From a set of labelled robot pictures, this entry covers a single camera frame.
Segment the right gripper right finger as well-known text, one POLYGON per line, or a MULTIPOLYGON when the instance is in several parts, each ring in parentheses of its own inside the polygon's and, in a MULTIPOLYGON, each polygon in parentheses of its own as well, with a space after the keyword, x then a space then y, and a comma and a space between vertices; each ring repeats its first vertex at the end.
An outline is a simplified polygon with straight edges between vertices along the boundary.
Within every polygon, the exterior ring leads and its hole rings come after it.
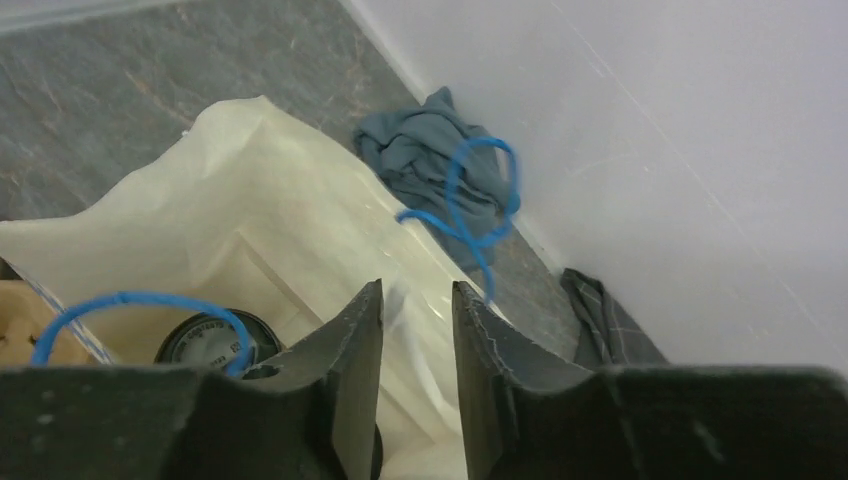
POLYGON ((472 479, 843 479, 847 382, 821 367, 571 364, 452 292, 472 479))

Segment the black coffee cup lid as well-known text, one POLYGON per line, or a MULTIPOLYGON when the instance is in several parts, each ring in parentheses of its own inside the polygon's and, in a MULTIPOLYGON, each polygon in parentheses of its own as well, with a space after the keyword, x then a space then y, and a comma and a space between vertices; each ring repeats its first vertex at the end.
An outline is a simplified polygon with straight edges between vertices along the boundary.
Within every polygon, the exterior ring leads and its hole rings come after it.
POLYGON ((209 367, 226 373, 241 351, 246 350, 246 367, 238 375, 233 375, 233 378, 241 379, 251 368, 286 349, 270 325, 258 316, 238 309, 230 309, 230 312, 246 328, 247 347, 243 346, 232 325, 217 317, 198 313, 180 323, 165 338, 154 363, 209 367))

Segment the checkered paper takeout bag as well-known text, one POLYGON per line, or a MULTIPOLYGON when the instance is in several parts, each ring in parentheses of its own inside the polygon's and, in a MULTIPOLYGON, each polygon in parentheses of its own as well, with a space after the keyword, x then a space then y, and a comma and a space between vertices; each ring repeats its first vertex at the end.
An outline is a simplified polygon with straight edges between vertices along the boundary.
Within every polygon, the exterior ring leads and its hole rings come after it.
POLYGON ((69 217, 1 226, 1 256, 56 309, 150 290, 248 311, 292 345, 380 280, 386 479, 467 475, 451 296, 464 272, 340 144, 263 97, 221 101, 69 217))

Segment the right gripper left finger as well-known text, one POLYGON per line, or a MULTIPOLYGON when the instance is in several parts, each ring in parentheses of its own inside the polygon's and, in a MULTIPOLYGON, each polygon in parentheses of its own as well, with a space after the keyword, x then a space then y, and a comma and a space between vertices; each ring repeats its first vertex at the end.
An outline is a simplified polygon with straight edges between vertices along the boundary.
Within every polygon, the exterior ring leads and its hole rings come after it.
POLYGON ((5 479, 374 479, 383 349, 383 287, 366 283, 330 321, 256 365, 50 366, 65 326, 124 305, 215 316, 217 305, 118 292, 70 307, 42 332, 26 366, 1 372, 5 479))

